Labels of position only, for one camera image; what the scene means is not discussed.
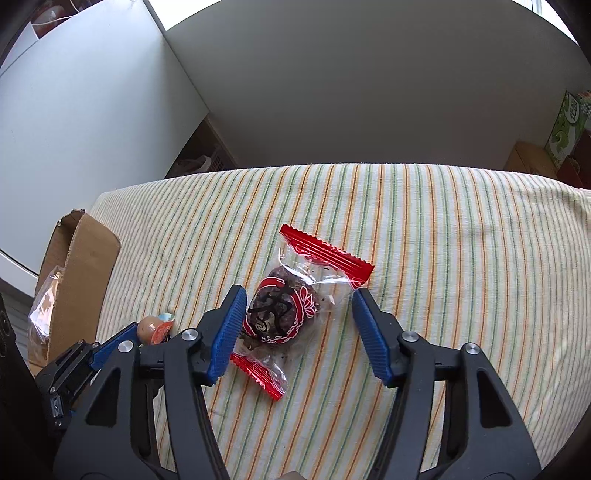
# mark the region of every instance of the clear plastic wrapper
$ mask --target clear plastic wrapper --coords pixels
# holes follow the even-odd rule
[[[56,302],[57,287],[63,275],[61,267],[55,267],[47,276],[35,296],[29,313],[28,356],[29,360],[44,365],[47,359],[47,344],[51,329],[51,315]]]
[[[232,361],[274,400],[288,386],[288,365],[328,314],[367,281],[373,265],[283,225],[283,239],[251,301]]]

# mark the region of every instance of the white wall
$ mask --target white wall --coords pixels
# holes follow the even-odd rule
[[[105,0],[32,45],[0,77],[0,105],[0,250],[33,273],[61,216],[163,178],[207,113],[130,0]],[[22,272],[6,265],[14,284]]]
[[[165,36],[245,166],[501,168],[591,87],[578,46],[510,0],[222,0]]]

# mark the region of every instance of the metal screw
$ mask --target metal screw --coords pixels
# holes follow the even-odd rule
[[[119,344],[117,350],[120,352],[129,352],[134,347],[134,343],[131,340],[124,340]]]
[[[480,347],[475,343],[467,343],[465,347],[466,352],[468,352],[470,355],[478,355],[480,353]]]
[[[418,340],[418,333],[412,330],[405,330],[402,332],[402,339],[407,342],[416,342]]]
[[[189,330],[185,330],[183,333],[181,333],[181,338],[183,340],[188,341],[188,342],[195,340],[198,336],[199,336],[199,332],[193,328],[190,328]]]

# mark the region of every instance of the wrapped candy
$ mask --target wrapped candy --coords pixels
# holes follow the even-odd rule
[[[259,283],[232,361],[274,400],[288,386],[286,366],[302,355],[334,305],[363,285],[374,266],[283,225],[283,242]]]

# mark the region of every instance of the brown box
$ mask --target brown box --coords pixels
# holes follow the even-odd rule
[[[94,342],[100,310],[120,249],[119,239],[84,210],[72,210],[57,222],[41,264],[35,295],[55,266],[64,268],[51,315],[44,365],[78,340]]]
[[[520,141],[515,144],[505,164],[505,170],[531,173],[558,180],[556,167],[546,150],[527,142]]]

